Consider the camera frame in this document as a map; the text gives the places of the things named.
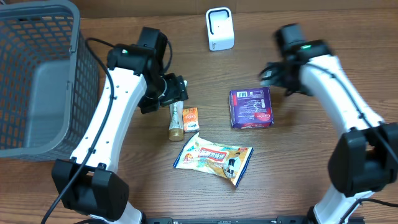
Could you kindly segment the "red purple snack pack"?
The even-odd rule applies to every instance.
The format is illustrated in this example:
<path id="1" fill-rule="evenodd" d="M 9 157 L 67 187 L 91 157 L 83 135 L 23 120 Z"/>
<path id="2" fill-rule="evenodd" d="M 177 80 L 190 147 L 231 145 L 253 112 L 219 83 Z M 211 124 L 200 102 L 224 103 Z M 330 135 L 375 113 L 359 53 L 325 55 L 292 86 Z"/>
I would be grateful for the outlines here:
<path id="1" fill-rule="evenodd" d="M 233 129 L 268 128 L 274 124 L 269 87 L 231 90 L 229 110 Z"/>

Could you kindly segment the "white gold cosmetic tube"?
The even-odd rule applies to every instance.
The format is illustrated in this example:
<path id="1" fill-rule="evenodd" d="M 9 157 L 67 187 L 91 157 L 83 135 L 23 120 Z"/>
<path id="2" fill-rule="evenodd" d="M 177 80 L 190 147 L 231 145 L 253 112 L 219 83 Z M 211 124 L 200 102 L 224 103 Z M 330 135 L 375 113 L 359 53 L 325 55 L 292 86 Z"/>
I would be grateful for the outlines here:
<path id="1" fill-rule="evenodd" d="M 184 139 L 183 128 L 183 101 L 177 101 L 169 105 L 170 125 L 169 139 L 171 141 L 182 141 Z"/>

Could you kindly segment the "small orange white packet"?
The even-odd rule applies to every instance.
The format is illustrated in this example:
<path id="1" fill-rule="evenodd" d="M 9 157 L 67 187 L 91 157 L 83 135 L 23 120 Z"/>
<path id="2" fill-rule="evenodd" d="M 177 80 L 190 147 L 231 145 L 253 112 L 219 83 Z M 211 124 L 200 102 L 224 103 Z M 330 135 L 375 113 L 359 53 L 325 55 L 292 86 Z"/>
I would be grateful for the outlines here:
<path id="1" fill-rule="evenodd" d="M 183 128 L 186 133 L 194 133 L 200 130 L 198 108 L 183 109 Z"/>

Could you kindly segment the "white barcode scanner stand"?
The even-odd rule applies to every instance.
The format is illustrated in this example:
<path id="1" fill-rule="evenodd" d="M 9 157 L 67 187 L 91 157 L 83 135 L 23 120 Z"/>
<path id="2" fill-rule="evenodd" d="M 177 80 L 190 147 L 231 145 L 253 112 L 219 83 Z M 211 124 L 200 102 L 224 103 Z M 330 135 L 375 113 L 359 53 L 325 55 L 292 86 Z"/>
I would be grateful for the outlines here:
<path id="1" fill-rule="evenodd" d="M 228 50 L 234 47 L 234 27 L 232 12 L 227 7 L 207 10 L 206 28 L 211 51 Z"/>

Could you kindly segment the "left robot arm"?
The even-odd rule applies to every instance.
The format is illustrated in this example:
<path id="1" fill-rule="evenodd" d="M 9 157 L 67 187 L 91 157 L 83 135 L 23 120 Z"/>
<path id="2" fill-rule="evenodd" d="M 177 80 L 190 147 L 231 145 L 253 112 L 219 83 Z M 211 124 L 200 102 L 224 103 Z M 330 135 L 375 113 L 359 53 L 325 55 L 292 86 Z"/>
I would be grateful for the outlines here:
<path id="1" fill-rule="evenodd" d="M 183 77 L 167 73 L 165 50 L 171 47 L 160 30 L 143 27 L 136 44 L 111 45 L 107 62 L 99 61 L 106 79 L 95 113 L 69 160 L 57 159 L 52 178 L 58 203 L 88 223 L 146 223 L 145 214 L 129 202 L 129 186 L 118 175 L 121 146 L 137 108 L 147 114 L 187 100 Z"/>

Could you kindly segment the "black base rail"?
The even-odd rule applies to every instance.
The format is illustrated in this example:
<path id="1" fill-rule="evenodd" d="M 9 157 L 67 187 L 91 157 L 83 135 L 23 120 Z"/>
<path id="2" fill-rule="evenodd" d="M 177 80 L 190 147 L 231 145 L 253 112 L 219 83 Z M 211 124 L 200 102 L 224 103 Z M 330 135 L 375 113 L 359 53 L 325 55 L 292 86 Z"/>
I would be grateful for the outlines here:
<path id="1" fill-rule="evenodd" d="M 311 224 L 306 216 L 279 216 L 265 219 L 173 219 L 173 218 L 146 218 L 145 224 Z"/>

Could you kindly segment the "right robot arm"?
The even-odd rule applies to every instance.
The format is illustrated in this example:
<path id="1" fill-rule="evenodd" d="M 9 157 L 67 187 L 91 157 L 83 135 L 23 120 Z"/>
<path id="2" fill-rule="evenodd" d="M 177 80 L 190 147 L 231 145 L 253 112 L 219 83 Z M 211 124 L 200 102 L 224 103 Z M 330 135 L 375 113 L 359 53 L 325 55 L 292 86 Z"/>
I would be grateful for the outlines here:
<path id="1" fill-rule="evenodd" d="M 386 123 L 363 100 L 324 40 L 306 40 L 299 24 L 282 26 L 274 39 L 282 60 L 259 73 L 262 84 L 316 97 L 339 136 L 328 161 L 331 185 L 302 223 L 348 223 L 397 180 L 397 123 Z"/>

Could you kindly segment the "grey plastic shopping basket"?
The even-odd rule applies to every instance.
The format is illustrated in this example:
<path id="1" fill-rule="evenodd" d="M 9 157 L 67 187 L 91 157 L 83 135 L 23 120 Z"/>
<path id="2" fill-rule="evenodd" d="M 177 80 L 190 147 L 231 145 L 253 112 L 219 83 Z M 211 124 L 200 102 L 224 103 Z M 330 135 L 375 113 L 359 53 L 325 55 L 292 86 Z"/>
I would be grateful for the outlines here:
<path id="1" fill-rule="evenodd" d="M 1 6 L 1 157 L 69 158 L 95 112 L 99 79 L 72 2 Z"/>

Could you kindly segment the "yellow white snack bag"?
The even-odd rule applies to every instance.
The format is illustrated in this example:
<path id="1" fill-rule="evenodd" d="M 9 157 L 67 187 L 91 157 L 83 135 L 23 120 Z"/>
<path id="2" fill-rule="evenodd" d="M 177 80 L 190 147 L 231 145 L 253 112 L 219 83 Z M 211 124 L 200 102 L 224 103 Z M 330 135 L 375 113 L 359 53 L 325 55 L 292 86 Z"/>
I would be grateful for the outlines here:
<path id="1" fill-rule="evenodd" d="M 252 147 L 207 141 L 195 133 L 183 146 L 173 167 L 191 169 L 228 179 L 237 187 L 253 153 Z"/>

